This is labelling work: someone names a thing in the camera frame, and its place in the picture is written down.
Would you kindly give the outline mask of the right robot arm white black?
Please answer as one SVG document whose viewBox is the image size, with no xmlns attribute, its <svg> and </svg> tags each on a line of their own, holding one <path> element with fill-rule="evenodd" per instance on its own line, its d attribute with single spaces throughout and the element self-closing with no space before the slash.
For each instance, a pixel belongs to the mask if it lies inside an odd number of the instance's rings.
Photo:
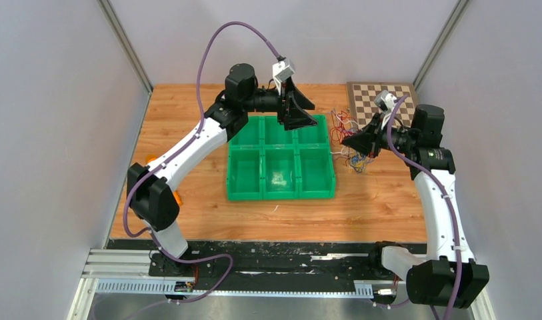
<svg viewBox="0 0 542 320">
<path fill-rule="evenodd" d="M 372 158 L 380 150 L 404 159 L 421 200 L 427 232 L 424 258 L 402 245 L 380 241 L 370 253 L 369 269 L 377 278 L 396 275 L 406 283 L 410 302 L 466 309 L 489 282 L 489 269 L 476 263 L 463 231 L 455 194 L 455 164 L 440 146 L 444 110 L 418 105 L 410 126 L 390 128 L 388 113 L 376 113 L 342 145 Z"/>
</svg>

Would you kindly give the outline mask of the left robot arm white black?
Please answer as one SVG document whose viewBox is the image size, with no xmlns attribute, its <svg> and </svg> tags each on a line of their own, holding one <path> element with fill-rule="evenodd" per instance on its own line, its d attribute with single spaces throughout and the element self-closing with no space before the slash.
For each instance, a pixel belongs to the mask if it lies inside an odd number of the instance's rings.
<svg viewBox="0 0 542 320">
<path fill-rule="evenodd" d="M 228 143 L 248 123 L 250 112 L 272 112 L 284 130 L 315 126 L 309 114 L 315 105 L 295 86 L 295 66 L 283 58 L 272 66 L 272 89 L 259 86 L 253 66 L 232 66 L 224 88 L 208 110 L 202 112 L 194 128 L 165 154 L 147 165 L 138 163 L 127 172 L 128 208 L 142 220 L 157 246 L 166 254 L 166 267 L 176 276 L 184 276 L 192 266 L 186 254 L 177 217 L 180 206 L 174 192 L 182 180 L 206 156 Z"/>
</svg>

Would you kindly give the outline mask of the green six-compartment tray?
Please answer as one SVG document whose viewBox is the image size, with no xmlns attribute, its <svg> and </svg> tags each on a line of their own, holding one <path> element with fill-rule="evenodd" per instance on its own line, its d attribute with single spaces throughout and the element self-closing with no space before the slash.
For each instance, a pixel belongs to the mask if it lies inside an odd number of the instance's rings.
<svg viewBox="0 0 542 320">
<path fill-rule="evenodd" d="M 327 120 L 286 131 L 274 116 L 251 116 L 230 140 L 227 198 L 230 201 L 330 199 L 336 176 Z"/>
</svg>

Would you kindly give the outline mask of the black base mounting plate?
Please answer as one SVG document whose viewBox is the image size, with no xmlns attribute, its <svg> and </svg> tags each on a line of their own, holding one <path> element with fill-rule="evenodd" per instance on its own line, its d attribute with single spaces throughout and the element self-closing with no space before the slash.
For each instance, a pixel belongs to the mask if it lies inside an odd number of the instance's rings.
<svg viewBox="0 0 542 320">
<path fill-rule="evenodd" d="M 225 271 L 220 291 L 340 293 L 355 290 L 355 281 L 394 282 L 394 274 L 374 269 L 374 243 L 269 241 L 189 241 L 183 254 L 192 265 L 158 253 L 151 240 L 110 240 L 107 249 L 147 250 L 150 276 L 184 276 L 209 289 Z"/>
</svg>

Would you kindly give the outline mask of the orange plastic carrot toy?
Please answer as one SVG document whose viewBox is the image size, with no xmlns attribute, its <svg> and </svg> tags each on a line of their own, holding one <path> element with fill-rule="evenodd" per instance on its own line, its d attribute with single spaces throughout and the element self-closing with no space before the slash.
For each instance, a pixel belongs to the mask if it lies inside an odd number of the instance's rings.
<svg viewBox="0 0 542 320">
<path fill-rule="evenodd" d="M 146 156 L 145 161 L 146 161 L 146 163 L 149 165 L 152 161 L 154 161 L 154 160 L 156 160 L 156 159 L 157 159 L 156 156 L 154 156 L 154 155 L 148 155 L 148 156 Z M 174 192 L 173 192 L 173 196 L 174 196 L 174 198 L 175 198 L 177 204 L 178 204 L 179 206 L 182 206 L 182 205 L 183 205 L 183 202 L 182 202 L 182 199 L 180 198 L 180 196 L 179 196 L 179 194 L 178 194 L 177 191 L 174 191 Z"/>
</svg>

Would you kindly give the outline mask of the aluminium frame rail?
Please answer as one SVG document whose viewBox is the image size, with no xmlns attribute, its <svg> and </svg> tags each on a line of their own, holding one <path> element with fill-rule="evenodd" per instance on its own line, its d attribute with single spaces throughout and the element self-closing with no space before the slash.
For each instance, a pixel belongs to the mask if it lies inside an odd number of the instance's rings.
<svg viewBox="0 0 542 320">
<path fill-rule="evenodd" d="M 144 279 L 149 276 L 151 260 L 147 250 L 92 249 L 82 278 Z"/>
</svg>

